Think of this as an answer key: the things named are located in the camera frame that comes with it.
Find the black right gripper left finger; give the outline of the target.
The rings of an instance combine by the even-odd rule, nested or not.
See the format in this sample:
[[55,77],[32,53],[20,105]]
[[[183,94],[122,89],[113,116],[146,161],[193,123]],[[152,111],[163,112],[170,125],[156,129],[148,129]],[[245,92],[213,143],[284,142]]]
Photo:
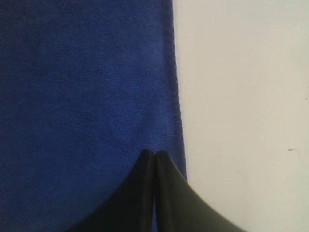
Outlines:
[[69,232],[150,232],[154,207],[155,154],[142,150],[130,173],[94,212]]

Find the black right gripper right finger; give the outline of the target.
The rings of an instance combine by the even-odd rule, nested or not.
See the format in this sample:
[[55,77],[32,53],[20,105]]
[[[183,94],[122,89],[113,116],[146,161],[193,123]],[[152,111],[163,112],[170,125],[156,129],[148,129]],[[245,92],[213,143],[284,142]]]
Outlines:
[[206,204],[166,151],[155,155],[155,213],[159,232],[242,232]]

